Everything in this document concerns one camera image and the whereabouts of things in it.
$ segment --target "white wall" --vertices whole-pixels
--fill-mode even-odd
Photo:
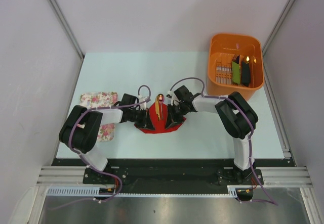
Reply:
[[[218,32],[264,43],[287,0],[58,0],[87,52],[207,51]]]
[[[0,0],[0,223],[51,160],[80,61],[47,0]]]
[[[265,64],[298,165],[324,207],[324,0],[297,0]]]

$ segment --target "small orange object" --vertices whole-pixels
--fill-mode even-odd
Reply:
[[[234,55],[241,60],[249,56],[251,83],[249,87],[232,83],[231,63]],[[213,36],[209,48],[207,68],[207,93],[209,95],[228,95],[239,92],[248,100],[264,84],[263,58],[260,42],[248,35],[219,33]]]
[[[157,95],[157,100],[160,104],[162,104],[164,102],[164,95],[163,94]]]

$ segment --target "green object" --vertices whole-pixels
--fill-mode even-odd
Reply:
[[[232,81],[237,85],[240,85],[241,83],[239,64],[235,63],[234,61],[232,61]]]

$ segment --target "white arm segment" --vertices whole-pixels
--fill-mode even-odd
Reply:
[[[248,141],[249,134],[246,135],[243,140],[240,138],[233,138],[234,152],[235,152],[234,164],[241,170],[246,170],[250,168],[250,163],[249,163],[250,147]],[[252,164],[254,163],[253,155],[251,157],[251,162]]]
[[[215,105],[218,104],[220,101],[222,100],[215,98],[203,98],[201,95],[199,95],[192,101],[192,105],[198,112],[205,111],[217,114]]]
[[[123,112],[120,109],[102,109],[102,119],[100,125],[119,123],[122,120]],[[81,156],[95,169],[103,171],[108,163],[107,158],[101,153],[97,145],[88,151],[86,154],[81,153]]]
[[[166,97],[170,101],[170,104],[171,105],[178,105],[179,99],[174,94],[174,92],[173,91],[168,91],[168,95],[171,96],[171,98]]]
[[[147,100],[148,97],[142,97],[141,95],[138,96],[138,102],[142,103],[143,101]],[[146,103],[140,104],[140,109],[146,109]]]
[[[102,113],[100,125],[119,123],[122,120],[123,112],[120,109],[99,109],[96,111]]]
[[[83,156],[91,166],[100,171],[103,171],[108,163],[107,158],[102,155],[97,145],[94,145],[86,154],[81,153],[80,155]]]
[[[216,113],[217,110],[215,108],[215,105],[218,104],[221,99],[215,99],[215,98],[203,98],[202,96],[196,97],[192,104],[196,111],[201,112],[211,112]],[[241,170],[246,170],[250,167],[249,164],[249,141],[248,136],[246,136],[243,140],[240,138],[233,138],[234,141],[234,152],[235,152],[235,158],[234,158],[234,164]]]

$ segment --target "black object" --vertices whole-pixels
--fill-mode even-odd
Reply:
[[[250,66],[248,63],[242,61],[241,83],[244,86],[249,86],[250,82],[251,82]]]
[[[237,166],[233,167],[234,171],[237,172],[237,179],[244,179],[247,176],[249,176],[250,174],[252,174],[252,169],[251,167],[249,167],[248,169],[245,170],[241,170],[239,169]]]
[[[86,168],[82,183],[85,185],[113,185],[115,183],[115,179],[110,176],[100,174],[91,168]]]
[[[75,122],[86,110],[86,107],[80,105],[74,106],[63,127],[61,128],[59,140],[66,146],[68,146],[70,133]],[[102,113],[98,111],[91,111],[87,113],[80,121],[80,124],[85,123],[85,127],[75,128],[72,137],[72,147],[78,149],[82,153],[87,153],[90,151],[96,143],[101,119]]]
[[[250,201],[253,198],[253,189],[235,189],[238,201]]]
[[[242,97],[242,95],[239,92],[233,92],[228,96],[228,98],[233,100],[239,106],[239,108],[244,112],[251,122],[253,129],[255,129],[259,118],[247,101]],[[242,114],[240,112],[234,114],[233,110],[236,110],[236,108],[228,100],[219,102],[217,105],[215,105],[215,108],[226,131],[232,137],[244,139],[245,136],[251,131],[248,122],[244,119]]]
[[[197,93],[193,95],[186,86],[181,86],[177,90],[174,91],[174,94],[180,100],[178,105],[169,104],[168,107],[168,117],[166,121],[165,128],[168,129],[170,127],[181,124],[184,119],[183,116],[189,112],[197,112],[192,104],[194,98],[200,95]]]
[[[115,105],[124,106],[134,104],[138,101],[136,96],[129,94],[124,94],[120,102],[117,102]],[[125,107],[121,108],[123,111],[123,116],[121,118],[121,123],[130,121],[134,122],[135,127],[140,129],[155,130],[152,121],[149,116],[148,109],[137,110],[136,107]]]
[[[260,182],[263,184],[263,176],[260,169],[255,169],[255,173],[259,176]],[[252,178],[255,179],[255,176],[252,172],[243,176],[241,170],[237,170],[235,168],[219,168],[216,172],[218,176],[218,184],[219,185],[251,185]]]
[[[235,63],[239,65],[239,55],[236,57]]]

